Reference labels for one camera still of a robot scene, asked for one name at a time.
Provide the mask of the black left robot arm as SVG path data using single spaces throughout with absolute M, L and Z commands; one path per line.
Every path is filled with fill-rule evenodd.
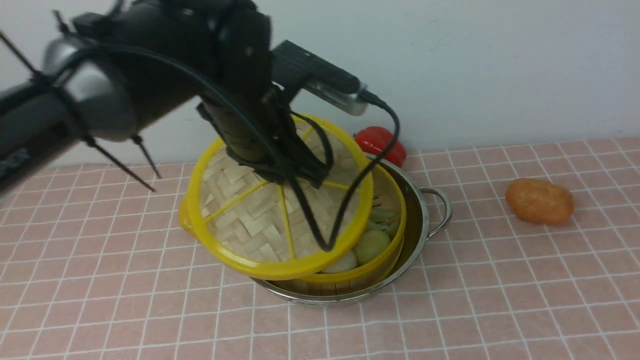
M 272 21 L 251 0 L 121 0 L 107 14 L 59 22 L 40 70 L 1 93 L 1 193 L 78 142 L 133 141 L 192 98 L 227 153 L 268 182 L 320 186 L 320 160 L 300 139 L 274 79 Z

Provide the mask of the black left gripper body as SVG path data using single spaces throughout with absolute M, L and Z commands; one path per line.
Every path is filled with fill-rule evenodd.
M 272 141 L 279 157 L 291 166 L 291 174 L 306 180 L 315 188 L 320 187 L 329 177 L 335 163 L 333 146 L 327 132 L 317 121 L 301 115 L 286 105 L 277 104 L 278 116 L 274 129 L 259 136 L 228 107 L 212 99 L 202 100 L 197 108 L 201 118 L 214 128 L 226 144 L 226 153 L 240 166 L 249 167 L 259 177 L 271 183 L 284 185 L 287 182 L 285 171 L 280 169 L 276 157 L 270 155 L 262 139 Z M 310 146 L 297 134 L 295 120 L 302 120 L 320 139 L 323 158 L 311 151 Z

